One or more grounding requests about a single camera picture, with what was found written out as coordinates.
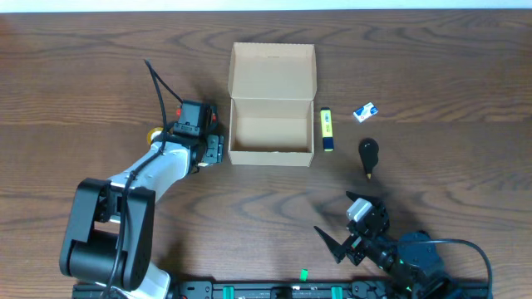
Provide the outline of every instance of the yellow highlighter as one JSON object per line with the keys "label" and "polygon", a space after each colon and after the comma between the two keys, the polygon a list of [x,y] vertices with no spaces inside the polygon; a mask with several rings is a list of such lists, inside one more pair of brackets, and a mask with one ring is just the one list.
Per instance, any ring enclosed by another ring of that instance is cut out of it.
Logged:
{"label": "yellow highlighter", "polygon": [[321,110],[321,116],[322,116],[323,149],[325,151],[333,151],[334,150],[333,119],[331,118],[331,110],[328,107],[323,107]]}

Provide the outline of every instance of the cardboard box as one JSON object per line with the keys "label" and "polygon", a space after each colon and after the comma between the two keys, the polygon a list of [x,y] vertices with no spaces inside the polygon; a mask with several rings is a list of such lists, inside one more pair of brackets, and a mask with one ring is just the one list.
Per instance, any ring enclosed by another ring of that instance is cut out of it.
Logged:
{"label": "cardboard box", "polygon": [[236,42],[229,93],[231,163],[310,165],[314,156],[314,45]]}

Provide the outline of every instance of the wood grain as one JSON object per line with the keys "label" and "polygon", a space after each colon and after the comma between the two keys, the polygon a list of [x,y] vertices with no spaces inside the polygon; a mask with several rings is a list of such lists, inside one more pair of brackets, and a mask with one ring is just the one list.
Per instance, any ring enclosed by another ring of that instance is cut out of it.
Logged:
{"label": "wood grain", "polygon": [[[471,240],[491,259],[495,297],[532,297],[532,12],[517,10],[0,15],[0,297],[70,296],[58,256],[77,184],[130,166],[160,123],[141,59],[184,98],[218,105],[227,132],[233,42],[316,45],[315,107],[332,109],[336,150],[323,153],[316,119],[310,168],[225,156],[175,184],[156,209],[160,267],[382,276],[369,261],[335,265],[312,229],[345,238],[353,190],[386,200],[392,236]],[[351,113],[368,101],[380,111],[360,125]],[[370,184],[356,151],[367,136],[381,147]],[[439,252],[453,275],[485,278],[471,250]]]}

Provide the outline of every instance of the box flap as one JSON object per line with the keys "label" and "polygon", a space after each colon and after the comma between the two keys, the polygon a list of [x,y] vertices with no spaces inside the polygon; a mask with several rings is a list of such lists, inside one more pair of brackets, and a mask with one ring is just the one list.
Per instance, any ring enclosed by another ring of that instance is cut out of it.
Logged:
{"label": "box flap", "polygon": [[233,99],[312,100],[314,45],[236,42],[228,88]]}

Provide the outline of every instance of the green component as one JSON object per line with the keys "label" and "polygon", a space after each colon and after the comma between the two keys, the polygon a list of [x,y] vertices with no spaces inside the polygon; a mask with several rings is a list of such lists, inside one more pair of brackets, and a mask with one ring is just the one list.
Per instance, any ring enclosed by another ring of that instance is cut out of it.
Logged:
{"label": "green component", "polygon": [[222,289],[224,299],[234,299],[234,287],[224,287]]}
{"label": "green component", "polygon": [[332,299],[343,299],[343,290],[341,287],[331,287]]}
{"label": "green component", "polygon": [[306,282],[308,277],[308,270],[307,269],[301,269],[301,276],[299,277],[299,280],[302,282]]}

